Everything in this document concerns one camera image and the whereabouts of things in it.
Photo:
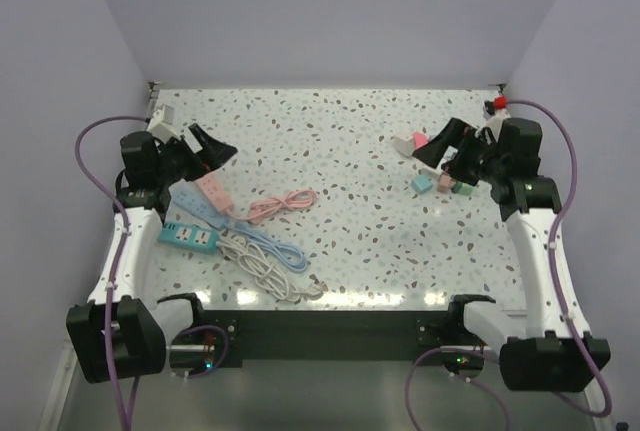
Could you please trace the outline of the salmon plug adapter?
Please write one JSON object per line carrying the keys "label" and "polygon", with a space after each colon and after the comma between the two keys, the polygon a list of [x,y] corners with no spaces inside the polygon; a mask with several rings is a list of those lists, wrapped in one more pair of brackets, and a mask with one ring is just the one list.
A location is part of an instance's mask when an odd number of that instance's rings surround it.
{"label": "salmon plug adapter", "polygon": [[449,175],[441,174],[437,182],[437,191],[439,193],[447,194],[452,190],[455,184],[455,180]]}

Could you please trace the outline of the pink power strip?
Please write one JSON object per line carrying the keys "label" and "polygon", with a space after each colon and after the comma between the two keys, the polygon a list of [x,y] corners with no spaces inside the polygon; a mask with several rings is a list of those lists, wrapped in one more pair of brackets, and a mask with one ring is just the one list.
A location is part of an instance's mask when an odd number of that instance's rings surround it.
{"label": "pink power strip", "polygon": [[195,183],[218,213],[228,215],[233,210],[234,204],[230,195],[213,172],[198,178]]}

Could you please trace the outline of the red pink plug adapter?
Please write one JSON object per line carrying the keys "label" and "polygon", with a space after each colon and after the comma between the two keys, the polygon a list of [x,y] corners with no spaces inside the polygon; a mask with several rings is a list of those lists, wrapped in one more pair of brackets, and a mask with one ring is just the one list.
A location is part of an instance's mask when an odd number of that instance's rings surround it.
{"label": "red pink plug adapter", "polygon": [[412,135],[413,138],[413,142],[414,142],[414,149],[418,150],[424,146],[426,146],[429,143],[429,138],[424,135],[423,133],[420,132],[415,132]]}

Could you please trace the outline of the green plug adapter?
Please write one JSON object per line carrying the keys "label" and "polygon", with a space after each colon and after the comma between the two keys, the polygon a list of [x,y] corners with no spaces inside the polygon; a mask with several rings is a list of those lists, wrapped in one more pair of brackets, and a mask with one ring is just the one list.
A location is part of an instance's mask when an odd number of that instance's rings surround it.
{"label": "green plug adapter", "polygon": [[470,196],[474,192],[474,190],[475,187],[472,185],[464,182],[456,182],[452,187],[451,192],[453,194],[459,194],[462,196]]}

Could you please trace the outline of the white charger cube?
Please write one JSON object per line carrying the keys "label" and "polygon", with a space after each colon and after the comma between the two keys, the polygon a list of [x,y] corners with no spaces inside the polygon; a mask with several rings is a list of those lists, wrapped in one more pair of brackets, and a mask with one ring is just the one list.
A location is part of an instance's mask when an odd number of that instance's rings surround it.
{"label": "white charger cube", "polygon": [[394,136],[392,139],[392,144],[394,149],[400,153],[404,157],[410,158],[416,147],[415,141],[412,136],[403,137],[403,136]]}

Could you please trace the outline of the blue power strip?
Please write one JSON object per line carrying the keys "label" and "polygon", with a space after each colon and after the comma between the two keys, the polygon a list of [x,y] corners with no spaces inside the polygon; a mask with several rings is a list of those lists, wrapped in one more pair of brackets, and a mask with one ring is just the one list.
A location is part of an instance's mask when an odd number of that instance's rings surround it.
{"label": "blue power strip", "polygon": [[214,229],[221,230],[229,224],[229,218],[220,214],[201,191],[186,182],[178,182],[170,188],[171,202]]}

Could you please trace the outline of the teal power strip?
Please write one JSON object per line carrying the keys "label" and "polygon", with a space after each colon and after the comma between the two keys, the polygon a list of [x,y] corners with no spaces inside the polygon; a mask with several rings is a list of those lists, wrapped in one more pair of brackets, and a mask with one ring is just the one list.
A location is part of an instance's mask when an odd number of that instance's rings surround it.
{"label": "teal power strip", "polygon": [[215,230],[170,221],[164,223],[157,238],[159,243],[203,254],[214,254],[218,240]]}

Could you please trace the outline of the teal plug adapter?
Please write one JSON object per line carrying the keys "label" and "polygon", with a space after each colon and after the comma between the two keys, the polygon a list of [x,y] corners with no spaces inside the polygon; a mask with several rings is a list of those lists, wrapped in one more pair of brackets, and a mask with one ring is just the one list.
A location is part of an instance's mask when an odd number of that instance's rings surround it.
{"label": "teal plug adapter", "polygon": [[417,175],[411,180],[411,188],[418,195],[423,195],[433,188],[433,182],[424,175]]}

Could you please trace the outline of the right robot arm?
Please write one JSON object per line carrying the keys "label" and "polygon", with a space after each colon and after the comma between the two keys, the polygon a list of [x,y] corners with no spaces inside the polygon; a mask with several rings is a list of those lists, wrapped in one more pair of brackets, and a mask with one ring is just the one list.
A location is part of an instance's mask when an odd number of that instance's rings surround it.
{"label": "right robot arm", "polygon": [[448,337],[459,344],[476,337],[492,348],[512,391],[578,393],[611,352],[606,340],[592,335],[575,296],[556,222],[562,211],[558,188],[538,172],[542,137],[540,125],[527,119],[478,129],[453,118],[413,155],[456,181],[490,185],[520,267],[524,323],[490,297],[456,295],[445,320]]}

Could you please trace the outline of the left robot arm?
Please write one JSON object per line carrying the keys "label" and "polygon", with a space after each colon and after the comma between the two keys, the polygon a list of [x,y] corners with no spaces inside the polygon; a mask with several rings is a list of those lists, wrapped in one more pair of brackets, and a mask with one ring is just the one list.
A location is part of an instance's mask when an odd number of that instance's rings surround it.
{"label": "left robot arm", "polygon": [[151,129],[120,141],[123,170],[115,188],[112,241],[86,304],[69,309],[66,328],[85,379],[102,383],[160,373],[167,347],[179,337],[200,341],[207,331],[202,303],[195,293],[159,299],[143,295],[151,254],[171,202],[170,188],[193,182],[224,166],[236,147],[211,137],[199,125],[182,136],[162,137]]}

